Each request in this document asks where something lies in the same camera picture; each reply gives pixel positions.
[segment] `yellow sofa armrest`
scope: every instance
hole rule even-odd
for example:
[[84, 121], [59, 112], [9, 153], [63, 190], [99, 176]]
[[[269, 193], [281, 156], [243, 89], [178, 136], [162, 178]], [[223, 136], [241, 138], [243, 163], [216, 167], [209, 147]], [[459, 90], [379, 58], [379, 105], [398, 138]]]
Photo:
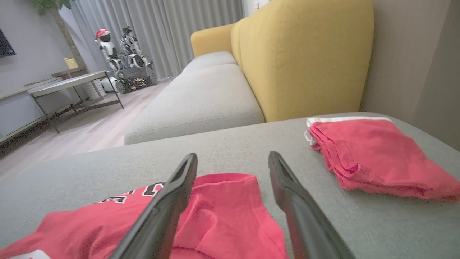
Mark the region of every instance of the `yellow sofa armrest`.
[[193, 54], [195, 57], [216, 52], [231, 50], [230, 31], [234, 24], [199, 30], [192, 34]]

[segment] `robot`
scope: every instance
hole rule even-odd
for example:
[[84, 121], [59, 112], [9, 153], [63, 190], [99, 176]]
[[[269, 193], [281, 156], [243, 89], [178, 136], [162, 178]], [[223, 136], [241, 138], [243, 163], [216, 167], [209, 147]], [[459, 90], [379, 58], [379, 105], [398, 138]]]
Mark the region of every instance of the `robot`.
[[129, 67], [141, 68], [143, 66], [148, 66], [151, 68], [152, 63], [147, 60], [147, 58], [142, 54], [142, 51], [139, 47], [138, 39], [135, 36], [132, 36], [131, 27], [127, 26], [123, 28], [123, 38], [120, 41], [121, 45], [124, 47], [125, 52], [127, 53], [127, 61]]
[[99, 49], [105, 58], [105, 61], [109, 64], [113, 72], [120, 71], [122, 69], [121, 59], [118, 58], [118, 53], [115, 45], [110, 41], [110, 31], [108, 29], [100, 29], [96, 33], [96, 42], [100, 39]]

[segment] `yellow container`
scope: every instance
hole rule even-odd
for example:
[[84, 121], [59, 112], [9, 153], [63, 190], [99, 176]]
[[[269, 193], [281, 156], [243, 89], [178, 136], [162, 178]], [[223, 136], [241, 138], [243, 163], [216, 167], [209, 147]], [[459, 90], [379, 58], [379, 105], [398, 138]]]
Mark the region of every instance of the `yellow container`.
[[77, 61], [73, 58], [64, 58], [65, 63], [69, 67], [69, 69], [74, 69], [78, 67]]

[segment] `tabletop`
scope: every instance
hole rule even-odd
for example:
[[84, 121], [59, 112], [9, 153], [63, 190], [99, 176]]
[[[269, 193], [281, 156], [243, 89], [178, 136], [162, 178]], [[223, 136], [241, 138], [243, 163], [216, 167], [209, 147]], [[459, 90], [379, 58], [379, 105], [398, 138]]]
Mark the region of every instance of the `tabletop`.
[[70, 78], [64, 81], [60, 81], [56, 84], [52, 84], [43, 89], [33, 88], [33, 89], [30, 89], [28, 92], [29, 94], [32, 94], [34, 97], [39, 97], [39, 96], [51, 94], [51, 93], [54, 93], [54, 92], [57, 92], [57, 91], [60, 91], [66, 88], [74, 87], [76, 85], [79, 85], [85, 82], [90, 82], [92, 80], [96, 80], [104, 76], [106, 76], [105, 71], [94, 72], [91, 74], [85, 74], [79, 77], [73, 77], [73, 78]]

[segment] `black screen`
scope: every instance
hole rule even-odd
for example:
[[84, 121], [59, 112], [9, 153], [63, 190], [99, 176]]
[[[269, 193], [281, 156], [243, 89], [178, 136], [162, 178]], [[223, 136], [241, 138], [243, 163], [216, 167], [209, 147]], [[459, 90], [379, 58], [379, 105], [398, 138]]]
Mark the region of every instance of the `black screen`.
[[10, 43], [6, 40], [5, 35], [0, 29], [0, 57], [16, 55]]

